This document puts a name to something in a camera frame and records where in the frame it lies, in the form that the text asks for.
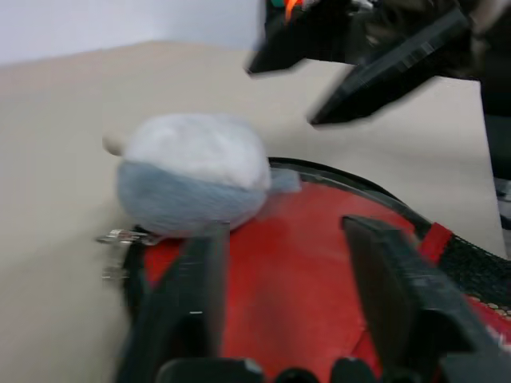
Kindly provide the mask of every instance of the beige floor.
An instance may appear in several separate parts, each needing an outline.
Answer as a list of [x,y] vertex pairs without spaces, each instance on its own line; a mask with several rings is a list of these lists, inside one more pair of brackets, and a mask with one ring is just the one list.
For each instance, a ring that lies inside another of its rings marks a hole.
[[270,155],[357,173],[505,253],[478,84],[438,79],[373,119],[317,132],[303,116],[343,66],[253,81],[246,59],[154,43],[0,69],[0,381],[109,381],[125,316],[91,238],[129,220],[101,135],[156,114],[240,114]]

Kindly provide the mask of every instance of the orange object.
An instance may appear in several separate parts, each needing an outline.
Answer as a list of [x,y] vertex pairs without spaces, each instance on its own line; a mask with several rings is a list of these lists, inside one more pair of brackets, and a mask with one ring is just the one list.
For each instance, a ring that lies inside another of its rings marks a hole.
[[286,4],[286,21],[289,21],[291,20],[293,8],[295,8],[295,6],[301,5],[302,0],[285,0],[284,3]]

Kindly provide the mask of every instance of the gray and white plush ball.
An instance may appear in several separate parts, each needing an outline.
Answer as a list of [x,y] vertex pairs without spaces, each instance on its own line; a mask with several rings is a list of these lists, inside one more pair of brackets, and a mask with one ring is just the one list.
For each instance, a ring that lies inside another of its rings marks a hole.
[[231,229],[257,214],[269,194],[299,190],[299,177],[270,169],[263,143],[225,114],[172,114],[143,124],[126,145],[104,138],[123,160],[121,206],[145,230],[186,237],[212,221]]

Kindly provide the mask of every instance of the black mesh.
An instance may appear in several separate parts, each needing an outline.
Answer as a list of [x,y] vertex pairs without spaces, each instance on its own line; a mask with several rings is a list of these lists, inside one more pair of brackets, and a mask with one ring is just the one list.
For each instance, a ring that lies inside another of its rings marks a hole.
[[511,262],[457,237],[447,243],[440,269],[465,294],[509,316],[511,310]]

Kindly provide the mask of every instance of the plush ear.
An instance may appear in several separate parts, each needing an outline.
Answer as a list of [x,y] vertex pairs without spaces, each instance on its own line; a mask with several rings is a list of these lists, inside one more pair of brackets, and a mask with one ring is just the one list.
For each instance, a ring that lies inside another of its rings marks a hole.
[[103,148],[114,156],[122,156],[126,147],[126,140],[112,133],[103,136]]

